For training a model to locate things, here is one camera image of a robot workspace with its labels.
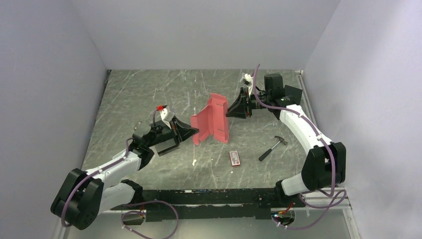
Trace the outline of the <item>red cardboard paper box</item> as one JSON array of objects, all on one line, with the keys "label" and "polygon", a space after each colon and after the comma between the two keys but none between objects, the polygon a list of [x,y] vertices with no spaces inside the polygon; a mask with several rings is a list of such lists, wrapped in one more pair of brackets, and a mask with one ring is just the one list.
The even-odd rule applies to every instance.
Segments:
[{"label": "red cardboard paper box", "polygon": [[227,98],[220,94],[211,93],[207,105],[197,114],[191,116],[191,127],[199,132],[193,135],[193,143],[199,145],[210,135],[215,140],[228,143],[229,123]]}]

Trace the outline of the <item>black box near left arm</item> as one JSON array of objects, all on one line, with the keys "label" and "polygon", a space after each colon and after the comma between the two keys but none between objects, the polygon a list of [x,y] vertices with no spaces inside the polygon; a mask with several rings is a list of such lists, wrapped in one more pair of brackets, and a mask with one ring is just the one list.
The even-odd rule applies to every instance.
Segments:
[{"label": "black box near left arm", "polygon": [[176,142],[174,138],[171,138],[163,142],[152,142],[148,144],[148,147],[154,147],[158,155],[163,156],[176,149],[179,145],[179,142]]}]

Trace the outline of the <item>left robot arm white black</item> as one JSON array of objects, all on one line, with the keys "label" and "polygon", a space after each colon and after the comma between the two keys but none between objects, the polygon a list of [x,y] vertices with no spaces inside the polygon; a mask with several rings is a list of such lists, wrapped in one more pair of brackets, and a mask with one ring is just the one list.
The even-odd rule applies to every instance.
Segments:
[{"label": "left robot arm white black", "polygon": [[64,227],[86,229],[104,211],[120,205],[137,209],[143,202],[143,187],[125,177],[151,161],[153,146],[172,150],[197,134],[199,129],[177,117],[151,124],[138,124],[125,142],[125,149],[101,166],[75,168],[66,176],[54,198],[50,211]]}]

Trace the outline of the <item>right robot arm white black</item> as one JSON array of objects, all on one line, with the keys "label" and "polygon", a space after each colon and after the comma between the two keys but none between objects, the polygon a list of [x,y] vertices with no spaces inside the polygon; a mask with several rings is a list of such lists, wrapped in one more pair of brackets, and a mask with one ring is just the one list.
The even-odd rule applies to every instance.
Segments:
[{"label": "right robot arm white black", "polygon": [[293,177],[278,181],[274,200],[285,207],[294,195],[335,186],[345,181],[346,148],[325,136],[301,107],[302,89],[285,85],[280,74],[264,76],[264,89],[257,87],[254,77],[242,74],[240,89],[228,108],[229,118],[246,119],[254,110],[267,109],[294,134],[307,157],[300,171]]}]

